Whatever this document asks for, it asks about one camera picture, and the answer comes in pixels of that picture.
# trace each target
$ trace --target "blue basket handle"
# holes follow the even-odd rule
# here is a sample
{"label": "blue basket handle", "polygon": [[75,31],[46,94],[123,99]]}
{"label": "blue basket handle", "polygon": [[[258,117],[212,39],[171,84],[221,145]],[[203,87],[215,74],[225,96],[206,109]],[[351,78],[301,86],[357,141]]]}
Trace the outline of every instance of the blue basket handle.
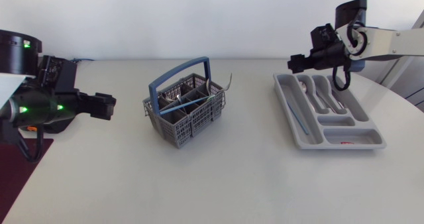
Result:
{"label": "blue basket handle", "polygon": [[193,60],[190,60],[188,62],[184,62],[183,64],[179,65],[178,67],[175,67],[171,69],[170,71],[166,72],[162,76],[160,76],[158,79],[154,80],[149,86],[148,90],[150,92],[150,100],[152,101],[152,108],[153,113],[155,115],[159,114],[159,103],[158,103],[158,92],[156,91],[156,88],[158,88],[159,85],[166,82],[166,80],[170,79],[173,75],[176,75],[178,72],[189,68],[191,66],[194,66],[196,64],[199,64],[203,62],[203,65],[205,66],[205,77],[206,80],[211,79],[211,67],[209,65],[209,58],[208,57],[201,57],[196,58]]}

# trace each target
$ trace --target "dark red mat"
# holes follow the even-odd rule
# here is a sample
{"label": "dark red mat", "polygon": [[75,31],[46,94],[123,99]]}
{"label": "dark red mat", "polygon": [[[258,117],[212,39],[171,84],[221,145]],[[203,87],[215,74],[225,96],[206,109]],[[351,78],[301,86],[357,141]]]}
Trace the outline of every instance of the dark red mat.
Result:
{"label": "dark red mat", "polygon": [[[25,140],[33,152],[36,139]],[[43,155],[52,143],[53,139],[44,139]],[[0,223],[36,167],[37,164],[27,162],[17,146],[0,144]]]}

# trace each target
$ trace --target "cutlery tray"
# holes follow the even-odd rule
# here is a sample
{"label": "cutlery tray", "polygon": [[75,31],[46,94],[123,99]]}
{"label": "cutlery tray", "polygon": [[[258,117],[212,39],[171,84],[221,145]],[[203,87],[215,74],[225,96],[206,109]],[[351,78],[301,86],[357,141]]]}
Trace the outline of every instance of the cutlery tray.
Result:
{"label": "cutlery tray", "polygon": [[377,127],[355,96],[349,89],[337,90],[331,76],[274,74],[274,80],[275,91],[298,147],[302,149],[386,147],[386,142]]}

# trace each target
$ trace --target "white table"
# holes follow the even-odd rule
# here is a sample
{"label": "white table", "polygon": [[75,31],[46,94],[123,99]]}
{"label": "white table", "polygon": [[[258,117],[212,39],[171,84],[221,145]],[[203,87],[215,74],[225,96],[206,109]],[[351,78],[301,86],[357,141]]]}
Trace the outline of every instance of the white table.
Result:
{"label": "white table", "polygon": [[[387,148],[300,150],[273,87],[286,61],[212,60],[213,81],[233,73],[227,105],[178,150],[142,100],[182,62],[82,62],[76,87],[112,94],[115,114],[79,115],[48,135],[55,141],[5,223],[424,223],[424,114],[412,104],[353,75]],[[203,67],[173,82],[189,72]]]}

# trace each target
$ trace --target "gray cutlery basket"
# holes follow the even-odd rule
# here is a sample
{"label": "gray cutlery basket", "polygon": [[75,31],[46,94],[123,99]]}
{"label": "gray cutlery basket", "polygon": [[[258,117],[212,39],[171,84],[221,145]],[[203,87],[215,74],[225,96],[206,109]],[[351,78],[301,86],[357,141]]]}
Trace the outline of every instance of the gray cutlery basket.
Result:
{"label": "gray cutlery basket", "polygon": [[[173,75],[202,62],[205,67],[205,77],[191,74],[161,91],[156,91],[160,84]],[[214,97],[198,101],[163,115],[160,114],[161,111],[181,105],[177,95],[181,95],[182,103],[207,97],[206,81],[208,79],[210,81],[209,91],[211,95],[215,95]],[[221,86],[211,82],[209,59],[207,57],[196,58],[166,72],[149,85],[150,97],[143,101],[144,112],[146,116],[150,117],[153,127],[165,140],[172,143],[175,147],[181,148],[211,122],[221,116],[221,110],[225,106],[225,92],[221,90]]]}

